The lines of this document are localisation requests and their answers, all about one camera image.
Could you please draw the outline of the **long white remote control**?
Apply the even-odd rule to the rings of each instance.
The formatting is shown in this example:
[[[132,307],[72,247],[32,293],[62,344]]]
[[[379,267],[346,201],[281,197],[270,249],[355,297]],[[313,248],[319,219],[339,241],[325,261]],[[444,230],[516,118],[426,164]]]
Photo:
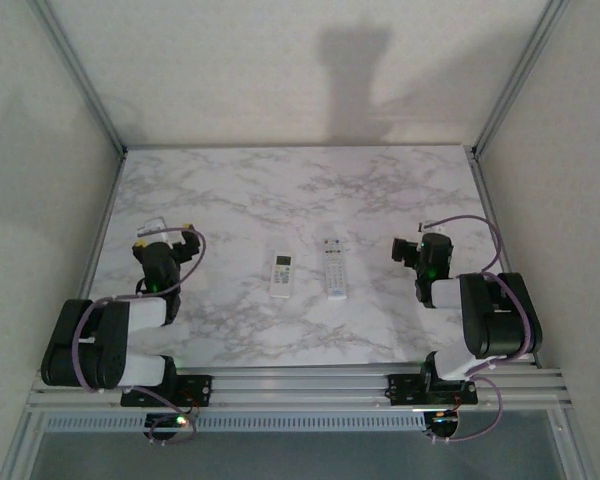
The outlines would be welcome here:
[[[324,239],[322,252],[328,299],[345,300],[347,289],[343,243],[339,239]]]

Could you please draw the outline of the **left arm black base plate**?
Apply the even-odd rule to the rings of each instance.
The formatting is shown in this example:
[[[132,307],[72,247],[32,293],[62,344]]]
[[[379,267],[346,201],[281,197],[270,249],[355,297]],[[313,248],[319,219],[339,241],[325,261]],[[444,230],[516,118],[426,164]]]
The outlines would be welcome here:
[[[212,393],[213,377],[209,375],[176,375],[147,390],[166,399],[178,408],[207,407]],[[153,396],[132,389],[121,396],[122,407],[166,407]]]

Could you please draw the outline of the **aluminium mounting rail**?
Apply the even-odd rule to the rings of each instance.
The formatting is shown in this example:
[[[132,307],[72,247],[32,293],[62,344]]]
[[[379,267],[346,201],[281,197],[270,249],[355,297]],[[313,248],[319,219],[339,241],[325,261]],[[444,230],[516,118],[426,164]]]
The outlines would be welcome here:
[[[415,363],[311,367],[180,369],[212,377],[209,411],[381,411],[390,374],[417,374]],[[513,362],[480,375],[501,392],[507,410],[571,407],[562,372]]]

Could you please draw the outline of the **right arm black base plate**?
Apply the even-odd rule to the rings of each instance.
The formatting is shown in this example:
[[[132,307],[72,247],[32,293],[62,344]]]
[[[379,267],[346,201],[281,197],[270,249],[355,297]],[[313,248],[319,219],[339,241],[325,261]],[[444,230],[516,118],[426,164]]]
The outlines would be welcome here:
[[[392,406],[451,407],[478,403],[475,384],[468,381],[421,374],[391,374],[387,381],[384,394]]]

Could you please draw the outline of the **small white remote control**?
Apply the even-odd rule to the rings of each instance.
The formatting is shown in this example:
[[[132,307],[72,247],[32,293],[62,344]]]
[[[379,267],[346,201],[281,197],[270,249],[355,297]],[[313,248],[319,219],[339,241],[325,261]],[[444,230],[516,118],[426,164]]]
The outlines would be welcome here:
[[[269,293],[273,298],[290,298],[293,292],[295,257],[291,251],[275,251]]]

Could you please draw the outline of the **aluminium frame post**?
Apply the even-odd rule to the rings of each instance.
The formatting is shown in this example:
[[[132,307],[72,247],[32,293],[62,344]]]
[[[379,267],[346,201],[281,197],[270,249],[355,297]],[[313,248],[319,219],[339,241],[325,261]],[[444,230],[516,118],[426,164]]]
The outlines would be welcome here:
[[[569,3],[570,0],[546,1],[531,34],[507,77],[504,87],[471,147],[473,158],[476,161],[479,161],[485,154],[488,146],[496,136]]]
[[[119,158],[124,159],[127,147],[114,126],[104,103],[80,61],[71,41],[49,0],[25,0],[38,19],[50,44],[74,81],[85,105]]]

